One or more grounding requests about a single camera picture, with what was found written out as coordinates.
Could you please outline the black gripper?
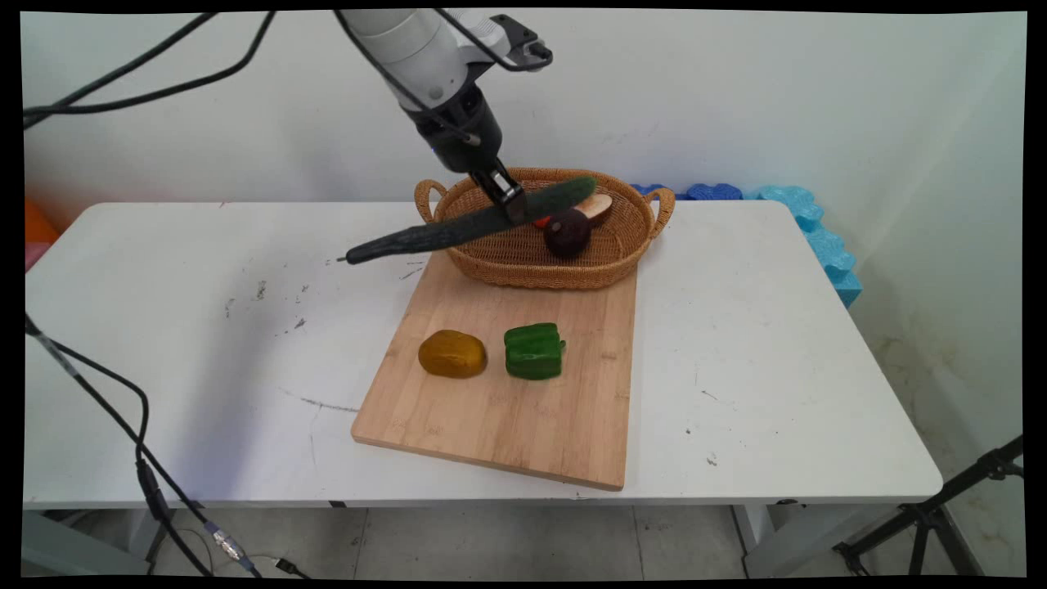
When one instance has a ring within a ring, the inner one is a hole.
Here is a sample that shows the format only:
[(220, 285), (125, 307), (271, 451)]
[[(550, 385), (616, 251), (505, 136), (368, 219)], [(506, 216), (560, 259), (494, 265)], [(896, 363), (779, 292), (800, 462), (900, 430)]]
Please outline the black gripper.
[(475, 82), (435, 109), (433, 117), (407, 110), (405, 115), (446, 169), (469, 173), (474, 183), (511, 225), (526, 222), (524, 187), (502, 164), (502, 128)]

